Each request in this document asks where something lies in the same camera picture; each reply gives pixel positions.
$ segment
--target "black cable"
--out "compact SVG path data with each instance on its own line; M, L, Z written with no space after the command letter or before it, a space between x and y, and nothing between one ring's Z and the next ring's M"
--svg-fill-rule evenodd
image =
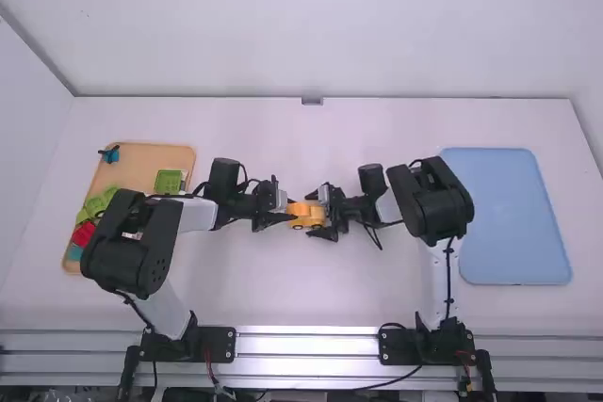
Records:
M125 303L126 305L130 305L134 312L140 317L140 320L144 322L147 329L151 330L152 332L155 332L155 325L153 325L151 321L146 318L146 316L142 313L142 311L139 309L139 307L136 305L136 303L130 296L128 296L125 292L118 291L117 289L109 292L113 292L113 294L123 297L123 303Z
M444 320L448 320L448 318L450 317L450 305L452 303L454 303L454 298L452 298L452 294L451 294L451 283L450 283L450 254L452 254L454 252L454 250L450 247L452 245L452 241L454 240L454 236L452 236L449 241L448 244L446 245L446 249L444 250L444 253L446 254L446 286L447 286L447 297L446 297L446 317L444 318Z
M408 374L403 375L402 377L394 378L392 380L386 381L385 383L377 383L377 384L374 384L374 385L363 386L361 388L354 388L352 391L374 390L375 388L381 388L382 386L393 385L394 383L398 383L399 381L403 381L403 380L407 379L408 377L412 377L422 367L423 367L423 363L421 363L419 366L417 366L411 372L409 372Z
M260 400L262 400L262 397L264 397L266 395L266 393L268 392L268 390L265 390L263 393L261 393L258 397L255 398L255 400L253 402L260 402Z
M245 175L245 186L249 185L249 178L247 177L247 169L245 169L245 166L243 164L241 164L240 162L238 163L238 165L242 168L243 170L243 174Z
M378 249L383 250L383 247L381 245L381 241L379 240L379 236L377 235L377 230L375 229L374 226L370 226L370 228L372 228L373 233L371 234L370 229L368 228L369 225L366 223L363 223L362 226L365 227L365 231L368 234L368 237L370 237L370 240L373 241L373 244L375 244L377 246Z
M155 391L157 391L157 362L155 360L153 360L153 379L153 394L155 394Z
M199 185L197 185L195 187L195 189L192 191L193 195L198 195L199 192L201 192L201 190L207 185L207 181L203 181L202 183L200 183Z

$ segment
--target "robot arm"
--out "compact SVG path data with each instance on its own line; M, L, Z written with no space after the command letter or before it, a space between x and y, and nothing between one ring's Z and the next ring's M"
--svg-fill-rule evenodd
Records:
M193 194L150 195L118 190L106 208L80 261L82 275L124 299L145 322L140 346L126 352L118 400L126 401L139 361L232 362L236 331L230 327L200 327L168 280L179 233L215 231L240 218L258 232L295 216L280 211L287 196L274 176L237 183L231 159L215 159L209 180ZM204 188L203 195L198 195ZM217 393L232 394L215 379Z

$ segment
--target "black mounting bracket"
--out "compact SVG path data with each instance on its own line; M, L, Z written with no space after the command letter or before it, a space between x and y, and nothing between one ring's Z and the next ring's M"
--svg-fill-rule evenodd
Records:
M443 321L433 331L427 330L418 316L416 330L385 324L379 329L378 340L379 361L384 366L476 364L473 333L456 317Z
M174 341L163 334L146 330L140 341L142 362L229 363L235 359L236 330L233 327L199 327L191 313L187 331Z

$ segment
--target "light blue tray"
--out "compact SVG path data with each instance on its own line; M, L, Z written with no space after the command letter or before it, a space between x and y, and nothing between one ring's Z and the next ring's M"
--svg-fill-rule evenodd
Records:
M466 281L571 281L572 269L534 154L520 148L448 148L441 155L475 203L475 219L459 250Z

